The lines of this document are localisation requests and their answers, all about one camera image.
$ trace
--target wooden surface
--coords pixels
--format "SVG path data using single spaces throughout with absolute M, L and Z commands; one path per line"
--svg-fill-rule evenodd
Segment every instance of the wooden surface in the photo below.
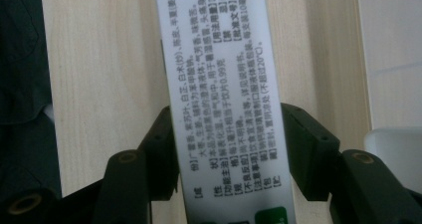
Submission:
M 422 0 L 359 0 L 373 128 L 422 126 Z
M 369 131 L 357 0 L 268 0 L 282 101 L 304 108 L 342 149 Z M 169 105 L 154 0 L 43 0 L 64 194 L 104 175 Z M 330 223 L 295 188 L 298 223 Z M 180 193 L 155 223 L 186 223 Z

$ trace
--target green label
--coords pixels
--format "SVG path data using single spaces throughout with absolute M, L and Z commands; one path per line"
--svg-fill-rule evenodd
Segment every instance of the green label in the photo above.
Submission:
M 286 208 L 276 207 L 257 212 L 255 215 L 257 224 L 288 224 Z

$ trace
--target label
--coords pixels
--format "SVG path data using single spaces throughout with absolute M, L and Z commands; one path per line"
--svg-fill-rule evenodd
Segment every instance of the label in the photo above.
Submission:
M 295 223 L 265 0 L 157 5 L 189 223 Z

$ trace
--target wooden table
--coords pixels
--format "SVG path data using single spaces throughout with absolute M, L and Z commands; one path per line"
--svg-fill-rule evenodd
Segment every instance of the wooden table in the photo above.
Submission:
M 43 0 L 64 194 L 103 177 L 169 105 L 155 0 Z M 282 102 L 362 148 L 370 129 L 357 0 L 268 0 Z M 330 223 L 295 188 L 298 223 Z M 155 223 L 186 223 L 180 194 Z

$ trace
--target dark fabric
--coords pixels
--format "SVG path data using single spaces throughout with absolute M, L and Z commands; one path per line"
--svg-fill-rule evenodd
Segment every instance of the dark fabric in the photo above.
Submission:
M 41 0 L 0 0 L 0 124 L 34 119 L 52 102 Z
M 47 187 L 61 196 L 41 0 L 0 0 L 0 201 Z

